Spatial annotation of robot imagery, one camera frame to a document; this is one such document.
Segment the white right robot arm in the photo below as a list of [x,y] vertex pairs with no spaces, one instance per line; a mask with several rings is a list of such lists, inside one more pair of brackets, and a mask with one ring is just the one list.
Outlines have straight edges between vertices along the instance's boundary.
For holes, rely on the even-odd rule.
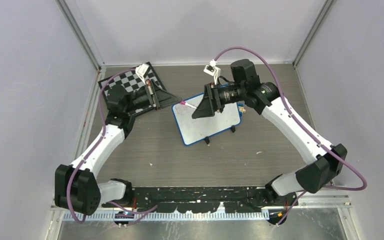
[[255,65],[241,59],[230,65],[233,80],[221,85],[220,68],[212,60],[203,69],[213,77],[204,86],[201,102],[192,113],[193,119],[214,117],[228,104],[243,101],[259,115],[269,120],[292,143],[305,162],[305,166],[288,174],[281,174],[265,185],[265,198],[271,205],[279,205],[287,194],[307,191],[315,194],[342,171],[348,153],[342,144],[333,145],[318,136],[301,116],[282,99],[278,87],[272,82],[261,82]]

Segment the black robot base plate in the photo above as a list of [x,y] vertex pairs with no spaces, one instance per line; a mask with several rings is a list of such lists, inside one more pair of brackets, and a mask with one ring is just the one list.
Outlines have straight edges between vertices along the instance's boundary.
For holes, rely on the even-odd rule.
[[135,187],[114,202],[122,207],[135,207],[144,212],[156,206],[157,213],[214,213],[220,207],[228,214],[257,213],[263,207],[285,210],[296,199],[295,192],[278,196],[260,186],[213,187]]

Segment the blue framed whiteboard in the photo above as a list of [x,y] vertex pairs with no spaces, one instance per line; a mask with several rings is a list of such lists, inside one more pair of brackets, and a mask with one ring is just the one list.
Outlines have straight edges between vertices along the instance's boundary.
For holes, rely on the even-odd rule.
[[[198,106],[203,98],[203,93],[189,97],[184,100],[191,105]],[[171,107],[174,120],[178,127],[182,142],[186,146],[190,146],[199,141],[210,143],[210,137],[221,132],[230,130],[236,131],[236,126],[242,121],[238,110],[238,104],[230,103],[224,107],[222,113],[215,113],[213,117],[204,117],[192,119],[194,109],[180,103],[174,104]]]

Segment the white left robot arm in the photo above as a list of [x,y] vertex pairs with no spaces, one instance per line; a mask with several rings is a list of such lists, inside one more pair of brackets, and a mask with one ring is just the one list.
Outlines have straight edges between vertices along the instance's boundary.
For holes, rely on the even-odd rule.
[[107,91],[108,114],[99,135],[71,164],[61,164],[55,170],[55,205],[84,216],[92,215],[110,201],[128,207],[134,199],[132,183],[118,178],[97,183],[98,173],[132,131],[138,109],[159,110],[181,101],[181,97],[160,88],[152,80],[133,92],[120,84],[111,86]]

